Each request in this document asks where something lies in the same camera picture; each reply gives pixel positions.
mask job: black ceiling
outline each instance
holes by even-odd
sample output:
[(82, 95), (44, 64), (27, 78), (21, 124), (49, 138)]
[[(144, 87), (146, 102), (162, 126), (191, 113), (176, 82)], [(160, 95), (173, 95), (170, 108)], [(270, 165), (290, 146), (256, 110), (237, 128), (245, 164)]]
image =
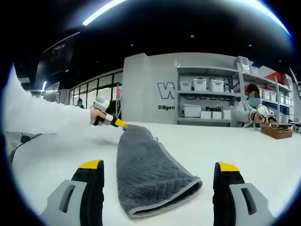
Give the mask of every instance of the black ceiling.
[(23, 3), (17, 10), (20, 19), (15, 24), (17, 74), (34, 80), (41, 53), (81, 31), (70, 71), (63, 79), (66, 88), (121, 68), (125, 57), (142, 52), (243, 55), (280, 72), (291, 66), (301, 80), (301, 34), (297, 22), (301, 4), (291, 0), (265, 1), (288, 27), (293, 36), (289, 39), (279, 25), (259, 23), (248, 7), (235, 5), (234, 1), (238, 0), (231, 4), (221, 0), (127, 0), (88, 26), (81, 23), (108, 0)]

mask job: shelf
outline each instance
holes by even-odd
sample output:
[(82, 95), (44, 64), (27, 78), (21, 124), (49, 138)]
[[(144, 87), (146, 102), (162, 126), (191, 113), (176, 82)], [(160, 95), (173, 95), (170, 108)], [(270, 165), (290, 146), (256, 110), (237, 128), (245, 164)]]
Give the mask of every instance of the shelf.
[(180, 75), (212, 75), (231, 78), (238, 70), (214, 66), (177, 66)]
[(190, 117), (179, 117), (178, 121), (191, 121), (191, 122), (219, 122), (219, 123), (230, 123), (230, 120), (225, 119), (201, 119), (201, 118), (190, 118)]
[[(262, 98), (262, 101), (266, 102), (266, 103), (274, 104), (274, 105), (278, 104), (277, 102), (274, 102), (274, 101), (271, 101), (271, 100), (266, 100), (266, 99), (263, 99), (263, 98)], [(285, 105), (283, 103), (280, 103), (280, 106), (283, 106), (283, 107), (292, 107), (292, 106), (289, 106), (289, 105)]]
[(241, 97), (240, 93), (211, 92), (211, 91), (178, 91), (180, 95), (207, 95), (207, 96), (223, 96), (223, 97)]
[[(274, 82), (270, 79), (266, 79), (264, 77), (258, 77), (256, 75), (253, 75), (253, 74), (250, 74), (250, 73), (243, 73), (243, 77), (244, 77), (245, 81), (258, 83), (258, 84), (265, 85), (267, 87), (276, 89), (276, 82)], [(286, 87), (282, 84), (278, 83), (278, 87), (279, 87), (280, 91), (291, 92), (291, 90), (288, 87)]]

